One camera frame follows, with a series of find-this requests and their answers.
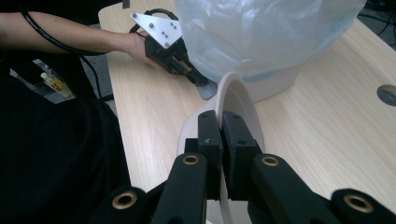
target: human arm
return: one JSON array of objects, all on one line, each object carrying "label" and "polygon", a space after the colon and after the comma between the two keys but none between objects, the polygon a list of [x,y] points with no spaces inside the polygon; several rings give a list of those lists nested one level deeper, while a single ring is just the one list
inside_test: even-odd
[{"label": "human arm", "polygon": [[[75,49],[94,52],[120,51],[141,63],[163,69],[146,57],[144,38],[137,34],[121,34],[85,26],[46,13],[30,12],[33,20],[49,35]],[[65,53],[38,34],[21,13],[0,13],[0,48],[2,50],[37,50]]]}]

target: wooden table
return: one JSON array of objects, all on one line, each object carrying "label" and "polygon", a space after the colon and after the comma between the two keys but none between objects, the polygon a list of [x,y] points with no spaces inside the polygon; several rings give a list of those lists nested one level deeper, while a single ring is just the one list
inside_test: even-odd
[{"label": "wooden table", "polygon": [[[136,0],[104,8],[101,27],[126,33],[131,12],[155,7],[176,12],[173,1]],[[131,181],[148,191],[168,177],[183,123],[205,101],[184,77],[119,52],[107,59]],[[255,104],[265,151],[326,198],[357,189],[396,213],[396,107],[377,97],[382,85],[396,86],[396,52],[355,21],[293,85]]]}]

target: black cable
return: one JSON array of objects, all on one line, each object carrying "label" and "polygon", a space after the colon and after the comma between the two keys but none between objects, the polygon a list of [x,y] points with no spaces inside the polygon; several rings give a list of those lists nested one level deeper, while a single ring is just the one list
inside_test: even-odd
[{"label": "black cable", "polygon": [[98,56],[98,55],[103,55],[104,53],[99,53],[99,52],[92,52],[92,51],[87,51],[87,50],[83,50],[83,49],[75,49],[73,47],[70,47],[62,42],[60,42],[59,40],[55,39],[54,37],[52,37],[51,35],[49,35],[47,32],[45,32],[34,20],[33,18],[29,15],[29,13],[27,12],[27,10],[24,7],[20,7],[20,11],[22,16],[27,20],[27,22],[35,29],[36,32],[38,32],[41,36],[43,36],[45,39],[47,39],[50,43],[52,43],[53,45],[55,45],[56,47],[60,48],[60,49],[64,49],[67,52],[70,53],[75,53],[78,55],[78,57],[84,61],[84,63],[86,63],[92,70],[95,81],[96,81],[96,89],[98,91],[98,95],[99,95],[99,99],[102,99],[102,93],[100,90],[100,85],[99,85],[99,77],[97,76],[97,73],[95,71],[95,69],[93,68],[92,64],[83,56]]},{"label": "black cable", "polygon": [[167,15],[170,19],[172,19],[174,21],[178,21],[178,17],[175,14],[173,14],[173,12],[168,11],[163,8],[154,8],[152,10],[147,10],[145,12],[146,15],[150,15],[150,16],[154,13],[163,13],[163,14]]},{"label": "black cable", "polygon": [[393,44],[390,44],[390,46],[392,46],[392,47],[396,46],[396,12],[391,14],[387,21],[379,19],[379,18],[377,18],[375,16],[363,14],[363,13],[360,13],[358,16],[367,17],[367,18],[370,18],[370,19],[373,19],[373,20],[376,20],[376,21],[382,21],[382,22],[386,23],[386,26],[378,34],[376,34],[378,36],[382,35],[387,30],[387,28],[390,25],[392,25],[393,26],[393,35],[395,36],[395,42]]}]

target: metal bracket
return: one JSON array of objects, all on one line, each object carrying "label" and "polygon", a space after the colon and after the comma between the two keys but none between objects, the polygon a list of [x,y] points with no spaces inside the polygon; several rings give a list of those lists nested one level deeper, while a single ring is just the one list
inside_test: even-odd
[{"label": "metal bracket", "polygon": [[181,38],[178,21],[135,12],[131,13],[131,18],[164,49],[168,49]]}]

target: person's hand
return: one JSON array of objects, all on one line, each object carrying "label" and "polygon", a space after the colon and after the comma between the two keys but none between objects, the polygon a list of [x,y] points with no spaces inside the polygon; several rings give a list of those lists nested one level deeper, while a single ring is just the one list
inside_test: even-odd
[{"label": "person's hand", "polygon": [[[139,34],[146,36],[146,32],[140,32]],[[145,38],[143,36],[140,36],[139,34],[128,34],[131,37],[132,44],[133,46],[128,48],[126,50],[126,53],[129,54],[133,59],[141,62],[141,63],[148,63],[158,69],[159,71],[162,71],[166,74],[168,72],[159,66],[157,63],[152,61],[150,58],[146,57],[146,50],[145,50]]]}]

